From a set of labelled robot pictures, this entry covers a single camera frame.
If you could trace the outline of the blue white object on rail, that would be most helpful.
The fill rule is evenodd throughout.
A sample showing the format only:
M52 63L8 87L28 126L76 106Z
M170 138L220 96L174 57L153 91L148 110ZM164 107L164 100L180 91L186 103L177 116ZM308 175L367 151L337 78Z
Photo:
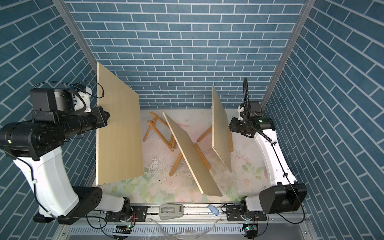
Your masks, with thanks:
M216 208L215 206L209 204L208 205L208 209L209 211L214 215L214 216L218 216L220 214L220 211L218 208Z

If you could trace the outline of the aluminium corner post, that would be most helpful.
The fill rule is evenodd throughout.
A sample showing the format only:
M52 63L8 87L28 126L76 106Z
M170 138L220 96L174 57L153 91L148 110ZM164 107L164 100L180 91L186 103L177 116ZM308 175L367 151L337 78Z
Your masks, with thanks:
M291 34L291 36L287 42L287 46L284 49L284 52L281 56L281 59L279 60L279 64L276 67L274 75L271 78L270 84L269 84L269 86L266 90L266 93L264 95L264 98L262 100L261 108L263 110L266 109L267 103L268 103L268 101L272 95L272 92L279 81L279 77L281 76L281 74L283 72L283 69L284 69L284 67L288 61L288 58L289 58L289 56L290 56L298 38L299 38L299 35L300 35L300 33L304 27L306 20L309 17L309 14L310 14L315 2L316 2L315 0L305 1L305 4L304 4L304 6L300 12L299 17L298 17L298 20L297 20L297 22L296 22L296 24L292 30L292 34Z
M63 18L64 22L66 23L67 27L69 28L70 32L72 33L73 37L75 38L76 42L78 43L79 47L83 51L85 57L89 61L91 67L95 72L97 72L97 61L94 57L88 43L86 42L84 36L82 35L75 19L73 18L72 14L70 13L65 1L63 0L52 0L54 6L58 10L60 16Z

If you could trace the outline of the plywood board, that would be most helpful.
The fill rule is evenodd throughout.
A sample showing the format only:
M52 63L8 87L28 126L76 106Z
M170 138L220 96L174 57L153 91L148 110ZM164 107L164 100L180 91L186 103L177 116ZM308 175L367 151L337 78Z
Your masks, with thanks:
M97 105L110 113L107 126L97 129L96 185L127 180L144 174L139 95L97 64Z
M222 193L215 183L209 170L200 158L200 155L189 134L180 127L171 117L163 112L180 151L190 169L192 176L203 195L222 197Z
M228 117L214 87L212 87L212 111L212 148L227 167L229 172L231 172L232 164L228 133Z

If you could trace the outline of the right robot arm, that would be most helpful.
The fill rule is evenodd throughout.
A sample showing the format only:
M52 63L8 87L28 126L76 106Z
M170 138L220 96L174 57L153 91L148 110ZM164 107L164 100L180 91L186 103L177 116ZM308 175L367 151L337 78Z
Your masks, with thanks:
M241 121L232 118L229 130L255 140L268 174L266 189L241 200L242 213L282 214L299 210L308 190L305 184L298 183L288 167L272 119L251 117L248 121Z

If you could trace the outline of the left aluminium corner post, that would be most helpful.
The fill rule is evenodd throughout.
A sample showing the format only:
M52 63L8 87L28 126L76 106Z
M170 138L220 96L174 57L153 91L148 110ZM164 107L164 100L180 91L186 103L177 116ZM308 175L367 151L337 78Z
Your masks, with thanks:
M64 22L66 23L67 27L69 28L70 32L72 33L73 37L75 38L76 42L78 43L79 47L83 51L85 57L89 61L91 67L95 72L97 72L97 61L94 57L88 43L86 42L84 36L82 35L75 19L73 18L72 14L70 13L65 1L63 0L52 0L54 6L58 10L60 16L63 18Z

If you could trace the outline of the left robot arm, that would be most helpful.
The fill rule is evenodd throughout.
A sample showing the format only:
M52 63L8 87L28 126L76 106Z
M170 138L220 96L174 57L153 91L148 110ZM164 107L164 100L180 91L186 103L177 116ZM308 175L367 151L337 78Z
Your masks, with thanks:
M62 145L76 134L107 126L110 114L102 107L89 113L38 111L36 120L11 123L1 129L1 149L26 177L39 206L36 223L57 220L71 225L93 210L115 213L118 221L132 219L130 200L98 187L72 186L63 162Z

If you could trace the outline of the clear plastic sheet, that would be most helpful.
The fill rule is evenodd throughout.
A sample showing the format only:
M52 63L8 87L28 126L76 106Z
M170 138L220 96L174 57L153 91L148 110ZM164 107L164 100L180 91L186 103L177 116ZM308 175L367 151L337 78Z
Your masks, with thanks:
M164 240L183 240L184 239L184 236L195 236L195 239L198 239L204 235L207 235L208 233L210 232L213 232L216 230L216 224L218 222L221 222L223 219L222 218L219 218L218 220L216 220L213 225L210 227L210 228L204 228L202 230L197 230L196 227L193 227L193 228L184 228L184 230L180 230L180 231L177 231L173 234L170 234L168 233L166 230L165 230L165 227L162 227L158 221L150 218L150 221L154 222L159 228L160 228L160 231L161 233L163 234L163 239Z

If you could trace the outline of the aluminium front rail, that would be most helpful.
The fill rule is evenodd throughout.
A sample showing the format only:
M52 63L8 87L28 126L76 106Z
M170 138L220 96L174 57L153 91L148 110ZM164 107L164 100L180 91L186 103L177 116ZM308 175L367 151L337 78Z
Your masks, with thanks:
M177 219L161 220L159 204L136 204L137 218L134 222L106 223L104 213L93 211L88 218L81 219L73 225L62 225L54 235L55 240L164 240L160 228L150 218L159 222L165 230L173 234L184 228L196 227L197 230L210 228L216 224L216 230L198 239L195 236L184 236L184 240L247 240L243 237L243 224L256 224L259 234L254 240L316 240L315 229L302 210L282 215L265 213L256 214L254 219L242 217L236 206L225 208L220 203L212 205L220 214L214 216L208 209L209 204L184 204L184 216ZM132 225L132 233L125 236L113 236L116 226Z

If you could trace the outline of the right aluminium corner post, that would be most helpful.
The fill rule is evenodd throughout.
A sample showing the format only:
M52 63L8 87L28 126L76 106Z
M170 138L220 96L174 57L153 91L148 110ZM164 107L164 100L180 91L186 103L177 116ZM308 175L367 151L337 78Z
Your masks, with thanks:
M304 4L304 6L300 12L299 17L298 17L298 20L297 20L297 22L296 22L296 24L292 30L292 34L291 34L291 36L287 42L287 46L284 49L284 52L281 56L281 59L279 60L279 64L276 67L274 75L271 78L270 84L269 84L269 86L266 90L266 93L264 95L264 98L262 100L261 108L263 110L266 109L267 103L268 103L268 101L272 95L272 92L279 81L279 77L281 76L281 74L283 72L283 69L284 69L284 67L288 61L288 58L289 58L289 56L290 56L298 38L299 38L299 35L300 35L300 33L304 27L306 20L309 17L309 14L310 14L315 2L316 2L315 0L305 1L305 4Z

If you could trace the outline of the right green circuit board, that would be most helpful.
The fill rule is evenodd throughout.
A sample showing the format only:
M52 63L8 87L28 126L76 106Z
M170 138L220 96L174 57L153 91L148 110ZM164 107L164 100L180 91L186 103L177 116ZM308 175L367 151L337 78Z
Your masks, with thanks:
M254 240L259 234L259 227L256 224L243 224L244 234L248 240Z

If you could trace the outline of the grey remote on rail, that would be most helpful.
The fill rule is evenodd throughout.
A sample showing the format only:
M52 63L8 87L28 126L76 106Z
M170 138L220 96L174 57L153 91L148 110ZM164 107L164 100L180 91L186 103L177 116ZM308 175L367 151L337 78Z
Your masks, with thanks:
M163 204L159 207L161 220L177 219L184 216L184 206L181 204Z

